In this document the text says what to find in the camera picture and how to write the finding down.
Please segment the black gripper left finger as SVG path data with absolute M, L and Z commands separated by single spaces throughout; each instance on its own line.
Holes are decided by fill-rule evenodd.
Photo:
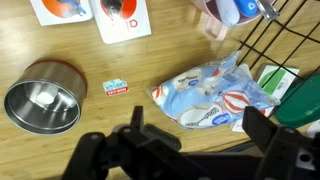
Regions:
M 129 129 L 138 131 L 137 136 L 129 135 L 133 140 L 160 140 L 175 151 L 182 148 L 177 137 L 153 125 L 144 124 L 142 106 L 134 107 Z M 90 132 L 78 141 L 62 180 L 105 180 L 109 170 L 115 167 L 121 167 L 129 177 L 135 179 L 139 177 L 139 172 L 144 172 L 150 158 L 150 155 L 136 151 L 121 138 L 119 129 L 113 130 L 109 136 Z

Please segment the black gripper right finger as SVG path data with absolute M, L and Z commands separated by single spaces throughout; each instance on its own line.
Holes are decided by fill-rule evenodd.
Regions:
M 244 110 L 243 129 L 263 153 L 255 180 L 320 180 L 320 138 L 274 124 L 255 107 Z

